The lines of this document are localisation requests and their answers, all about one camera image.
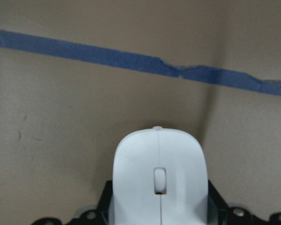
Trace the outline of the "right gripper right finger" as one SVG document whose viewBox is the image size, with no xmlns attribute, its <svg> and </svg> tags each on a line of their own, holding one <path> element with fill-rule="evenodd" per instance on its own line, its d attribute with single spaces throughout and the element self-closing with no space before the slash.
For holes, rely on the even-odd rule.
<svg viewBox="0 0 281 225">
<path fill-rule="evenodd" d="M 208 225 L 227 225 L 229 207 L 210 180 L 208 180 Z"/>
</svg>

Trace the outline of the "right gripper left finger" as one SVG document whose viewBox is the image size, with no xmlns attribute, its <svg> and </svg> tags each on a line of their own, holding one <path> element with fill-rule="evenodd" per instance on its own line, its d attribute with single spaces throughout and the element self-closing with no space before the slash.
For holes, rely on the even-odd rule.
<svg viewBox="0 0 281 225">
<path fill-rule="evenodd" d="M 112 181 L 105 183 L 101 197 L 96 208 L 95 225 L 111 225 L 111 200 L 112 200 Z"/>
</svg>

